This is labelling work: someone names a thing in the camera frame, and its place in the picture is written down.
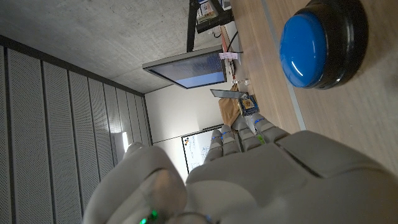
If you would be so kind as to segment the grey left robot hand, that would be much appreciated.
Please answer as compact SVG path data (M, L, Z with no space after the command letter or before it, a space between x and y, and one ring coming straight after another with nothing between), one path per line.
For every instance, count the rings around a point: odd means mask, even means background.
M165 151L131 144L84 223L396 223L397 176L340 142L290 134L256 113L212 133L182 179Z

